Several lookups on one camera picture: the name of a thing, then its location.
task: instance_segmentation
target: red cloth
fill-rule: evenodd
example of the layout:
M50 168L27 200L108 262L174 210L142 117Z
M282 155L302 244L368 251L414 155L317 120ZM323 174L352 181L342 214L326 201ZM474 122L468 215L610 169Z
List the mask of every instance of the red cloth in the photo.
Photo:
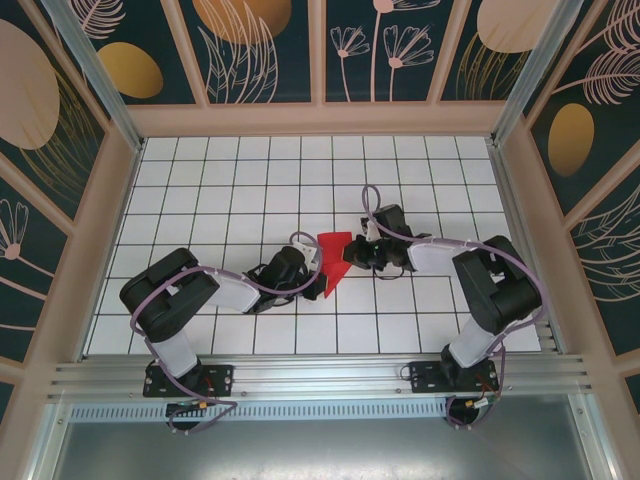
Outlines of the red cloth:
M351 232L328 232L318 235L318 243L322 247L321 272L327 276L327 288L324 298L327 298L344 277L351 264L342 260L344 247L353 240Z

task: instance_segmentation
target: leaf illustration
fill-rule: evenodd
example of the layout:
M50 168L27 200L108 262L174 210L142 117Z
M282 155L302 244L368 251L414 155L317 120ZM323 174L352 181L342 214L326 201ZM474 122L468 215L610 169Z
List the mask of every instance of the leaf illustration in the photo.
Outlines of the leaf illustration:
M122 0L69 0L69 5L82 31L96 40L106 40L126 15Z
M640 44L640 0L616 0L609 12L604 41L619 52Z
M591 64L583 83L589 103L620 105L640 85L640 50L610 50Z

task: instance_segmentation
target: dark teal wallpaper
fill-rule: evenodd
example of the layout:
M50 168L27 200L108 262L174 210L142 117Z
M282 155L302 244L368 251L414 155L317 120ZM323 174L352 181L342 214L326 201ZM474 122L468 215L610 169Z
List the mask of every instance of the dark teal wallpaper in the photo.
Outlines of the dark teal wallpaper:
M452 5L328 0L327 101L426 100Z
M17 2L0 6L0 65L0 153L74 218L104 131Z
M556 0L472 0L441 100L506 100Z
M311 101L307 0L180 0L180 7L211 103Z
M0 425L2 425L4 412L7 411L12 393L13 385L11 385L10 383L0 382Z
M24 360L66 241L0 179L0 356Z
M531 128L568 213L640 139L640 4L609 2Z
M616 355L640 348L640 167L571 236Z

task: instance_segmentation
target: flower illustration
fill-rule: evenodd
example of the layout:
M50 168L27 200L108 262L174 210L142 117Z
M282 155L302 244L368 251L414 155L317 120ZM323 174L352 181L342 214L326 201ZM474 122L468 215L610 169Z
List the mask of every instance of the flower illustration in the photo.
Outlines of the flower illustration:
M27 229L29 209L16 203L15 213L6 198L0 200L0 258L15 260L20 257L20 244Z
M440 0L373 0L373 7L379 13L391 13L394 10L422 10L435 7Z
M344 34L340 27L332 28L331 41L340 58L355 57L369 52L369 44L364 43L365 36L362 33L362 27L347 27L344 29Z
M389 57L389 66L393 69L413 67L433 61L433 50L427 50L431 45L428 31L429 27L407 27L398 38L397 25L385 28L384 48Z

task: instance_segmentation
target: floral wallpaper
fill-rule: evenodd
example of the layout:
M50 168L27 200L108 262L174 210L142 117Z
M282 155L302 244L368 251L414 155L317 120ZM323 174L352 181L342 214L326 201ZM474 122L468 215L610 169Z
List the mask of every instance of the floral wallpaper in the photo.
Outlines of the floral wallpaper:
M24 361L67 237L0 179L0 356Z
M328 0L327 102L426 100L452 5Z

